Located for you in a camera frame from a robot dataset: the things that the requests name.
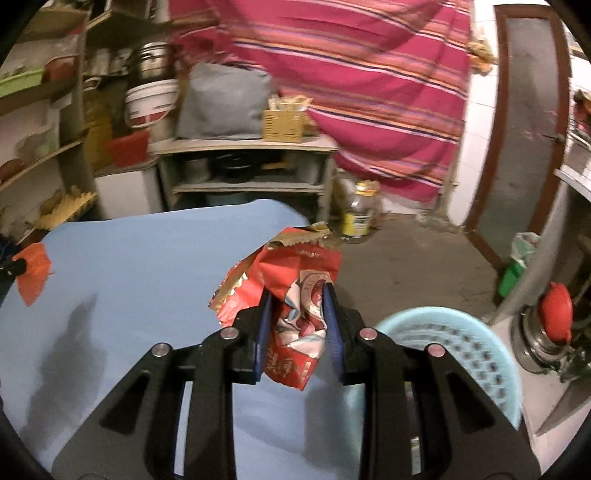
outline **white bucket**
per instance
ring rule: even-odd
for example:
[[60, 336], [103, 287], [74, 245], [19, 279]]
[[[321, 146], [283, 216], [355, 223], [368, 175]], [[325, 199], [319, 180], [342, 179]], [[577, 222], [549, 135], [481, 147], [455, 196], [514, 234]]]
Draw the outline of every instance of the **white bucket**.
[[159, 80], [127, 90], [125, 122], [131, 128], [146, 128], [176, 107], [178, 80]]

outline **snack bag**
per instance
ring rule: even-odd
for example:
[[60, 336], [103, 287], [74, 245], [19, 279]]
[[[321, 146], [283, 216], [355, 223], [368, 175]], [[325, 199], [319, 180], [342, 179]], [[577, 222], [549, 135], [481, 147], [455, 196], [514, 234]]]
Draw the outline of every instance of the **snack bag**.
[[263, 288], [276, 302], [265, 373], [303, 390], [324, 352], [326, 324], [322, 289], [340, 268], [339, 241], [323, 223], [286, 228], [231, 269], [209, 307], [222, 326], [238, 312], [258, 305]]

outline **yellow label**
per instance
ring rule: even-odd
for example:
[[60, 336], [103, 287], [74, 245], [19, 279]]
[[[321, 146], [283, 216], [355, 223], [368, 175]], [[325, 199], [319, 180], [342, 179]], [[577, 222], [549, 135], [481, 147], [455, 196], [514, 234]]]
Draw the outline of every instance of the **yellow label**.
[[371, 215], [345, 213], [345, 217], [343, 218], [343, 235], [354, 237], [367, 235], [370, 223]]

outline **gray pillow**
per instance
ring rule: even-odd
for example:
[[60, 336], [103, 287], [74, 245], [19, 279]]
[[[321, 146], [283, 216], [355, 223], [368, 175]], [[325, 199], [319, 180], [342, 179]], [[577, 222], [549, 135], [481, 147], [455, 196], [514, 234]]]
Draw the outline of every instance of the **gray pillow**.
[[249, 140], [262, 137], [271, 77], [257, 70], [198, 63], [178, 119], [180, 138]]

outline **pink striped curtain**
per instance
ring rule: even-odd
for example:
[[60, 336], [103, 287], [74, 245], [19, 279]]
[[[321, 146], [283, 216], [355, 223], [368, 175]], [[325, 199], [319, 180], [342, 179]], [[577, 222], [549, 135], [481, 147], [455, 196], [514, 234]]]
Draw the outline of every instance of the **pink striped curtain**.
[[437, 195], [463, 131], [469, 0], [170, 5], [174, 18], [213, 8], [223, 26], [208, 33], [215, 48], [262, 66], [284, 93], [312, 97], [310, 115], [341, 146], [343, 168], [411, 200]]

